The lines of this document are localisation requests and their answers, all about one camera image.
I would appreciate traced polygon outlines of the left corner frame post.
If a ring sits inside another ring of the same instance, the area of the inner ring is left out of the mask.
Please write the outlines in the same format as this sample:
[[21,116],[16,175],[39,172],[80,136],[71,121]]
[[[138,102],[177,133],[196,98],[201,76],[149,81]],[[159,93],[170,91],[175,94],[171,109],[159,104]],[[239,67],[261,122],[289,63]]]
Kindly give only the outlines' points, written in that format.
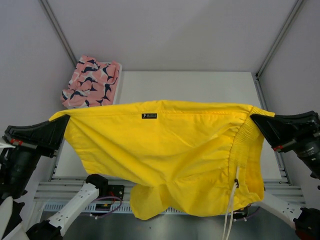
[[66,55],[68,56],[69,60],[71,61],[71,64],[76,67],[77,65],[77,59],[75,57],[75,54],[72,50],[72,47],[70,46],[64,32],[63,29],[58,21],[58,18],[56,17],[50,3],[48,0],[39,0],[38,1],[45,16],[47,17],[49,23],[51,24],[51,27],[53,29],[53,31],[55,32],[55,34],[57,35],[62,48],[64,49]]

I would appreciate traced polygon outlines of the corner frame post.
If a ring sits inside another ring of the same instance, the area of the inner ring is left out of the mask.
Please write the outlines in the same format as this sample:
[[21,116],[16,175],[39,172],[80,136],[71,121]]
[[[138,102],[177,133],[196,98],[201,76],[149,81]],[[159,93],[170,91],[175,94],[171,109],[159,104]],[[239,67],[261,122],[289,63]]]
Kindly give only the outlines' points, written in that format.
[[58,21],[58,18],[56,17],[50,3],[48,0],[39,0],[38,1],[45,16],[47,17],[49,23],[51,24],[51,27],[53,29],[53,31],[55,32],[55,34],[57,35],[62,48],[64,49],[66,55],[68,56],[69,60],[71,61],[71,64],[76,67],[77,65],[77,59],[75,57],[75,54],[72,50],[72,47],[70,46],[64,32],[63,29]]
[[283,41],[285,40],[287,34],[289,33],[290,29],[294,25],[296,19],[298,18],[300,12],[304,8],[304,5],[307,3],[307,0],[296,0],[293,4],[293,7],[289,11],[288,16],[285,18],[284,23],[282,24],[278,34],[276,35],[274,41],[272,42],[265,58],[263,59],[262,63],[260,64],[255,77],[257,80],[261,78],[264,71],[267,69],[268,65],[271,63],[272,59],[276,55],[278,49],[282,45]]

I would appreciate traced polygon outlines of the right corner frame post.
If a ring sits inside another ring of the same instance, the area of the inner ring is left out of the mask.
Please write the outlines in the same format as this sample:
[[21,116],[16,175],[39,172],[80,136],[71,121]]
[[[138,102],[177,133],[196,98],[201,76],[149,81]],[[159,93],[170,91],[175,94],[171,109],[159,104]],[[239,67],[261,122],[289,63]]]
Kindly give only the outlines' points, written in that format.
[[282,24],[278,34],[276,35],[274,41],[272,42],[265,58],[263,59],[262,63],[260,64],[255,77],[257,80],[261,78],[264,71],[267,69],[268,65],[271,63],[272,59],[276,55],[278,49],[282,45],[283,41],[285,40],[287,34],[289,33],[290,29],[294,25],[296,19],[298,18],[300,12],[304,8],[304,5],[307,3],[307,0],[296,0],[293,4],[293,7],[289,11],[288,16],[285,18],[284,23]]

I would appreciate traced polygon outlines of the white tray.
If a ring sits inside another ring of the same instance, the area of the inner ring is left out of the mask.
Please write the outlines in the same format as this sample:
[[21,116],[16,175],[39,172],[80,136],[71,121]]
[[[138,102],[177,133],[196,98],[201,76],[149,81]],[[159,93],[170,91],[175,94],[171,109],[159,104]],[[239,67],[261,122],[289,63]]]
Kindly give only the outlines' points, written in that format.
[[119,103],[122,88],[123,67],[116,61],[102,61],[102,93],[99,103],[101,106],[115,105]]

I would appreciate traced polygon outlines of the pink patterned shorts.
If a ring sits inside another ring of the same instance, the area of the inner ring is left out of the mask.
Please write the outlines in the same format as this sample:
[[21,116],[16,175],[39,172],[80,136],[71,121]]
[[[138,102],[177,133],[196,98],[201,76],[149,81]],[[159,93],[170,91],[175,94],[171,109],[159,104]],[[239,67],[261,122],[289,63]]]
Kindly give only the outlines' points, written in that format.
[[67,88],[62,90],[62,105],[67,109],[112,105],[120,73],[121,65],[116,61],[100,62],[82,55]]

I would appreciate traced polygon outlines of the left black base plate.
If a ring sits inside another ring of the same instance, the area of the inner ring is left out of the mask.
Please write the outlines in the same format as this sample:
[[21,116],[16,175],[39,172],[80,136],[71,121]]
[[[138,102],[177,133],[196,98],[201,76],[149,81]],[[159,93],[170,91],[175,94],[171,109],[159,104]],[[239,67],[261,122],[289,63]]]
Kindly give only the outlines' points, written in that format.
[[108,186],[105,197],[117,197],[121,200],[124,198],[125,186],[120,184],[111,184]]

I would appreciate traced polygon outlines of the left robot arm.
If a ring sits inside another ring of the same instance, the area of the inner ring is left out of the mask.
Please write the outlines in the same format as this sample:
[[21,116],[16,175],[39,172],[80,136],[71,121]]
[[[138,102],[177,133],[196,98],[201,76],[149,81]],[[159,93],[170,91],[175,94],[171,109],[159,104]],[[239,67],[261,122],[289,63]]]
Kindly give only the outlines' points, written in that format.
[[28,230],[22,225],[25,204],[18,200],[41,157],[52,158],[60,148],[69,115],[28,126],[8,126],[0,140],[0,238],[2,240],[61,240],[72,223],[95,200],[108,196],[108,180],[88,175],[80,190],[48,218]]

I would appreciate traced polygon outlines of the right side table rail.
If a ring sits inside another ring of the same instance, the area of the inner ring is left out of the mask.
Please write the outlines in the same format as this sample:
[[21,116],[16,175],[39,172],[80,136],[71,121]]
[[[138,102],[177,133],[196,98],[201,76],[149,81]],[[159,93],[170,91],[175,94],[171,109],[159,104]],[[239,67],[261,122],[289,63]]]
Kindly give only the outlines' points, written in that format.
[[265,143],[262,147],[261,169],[266,182],[289,183],[282,152],[276,152],[273,147],[287,141],[284,133],[287,130],[285,123],[277,115],[272,117],[254,116],[253,121],[261,130]]

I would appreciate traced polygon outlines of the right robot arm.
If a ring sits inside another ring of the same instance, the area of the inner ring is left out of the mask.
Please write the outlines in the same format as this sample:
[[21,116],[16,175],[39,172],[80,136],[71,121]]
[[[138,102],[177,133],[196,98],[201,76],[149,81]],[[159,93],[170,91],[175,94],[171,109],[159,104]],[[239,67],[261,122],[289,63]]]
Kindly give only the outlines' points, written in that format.
[[[316,112],[274,117],[253,114],[251,119],[276,153],[293,151],[310,169],[310,176],[320,178],[320,117]],[[288,182],[284,186],[269,184],[257,206],[289,225],[301,240],[320,238],[320,211],[303,206],[298,187]]]

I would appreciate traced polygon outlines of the yellow shorts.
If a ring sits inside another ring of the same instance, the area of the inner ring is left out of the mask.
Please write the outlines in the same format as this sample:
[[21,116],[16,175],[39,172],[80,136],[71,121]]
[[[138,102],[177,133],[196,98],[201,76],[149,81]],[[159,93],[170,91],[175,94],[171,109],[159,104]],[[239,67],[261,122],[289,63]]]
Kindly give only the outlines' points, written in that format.
[[169,207],[198,217],[224,215],[264,198],[264,136],[253,115],[275,114],[239,103],[156,100],[55,113],[69,121],[64,138],[88,174],[134,183],[130,206],[148,220]]

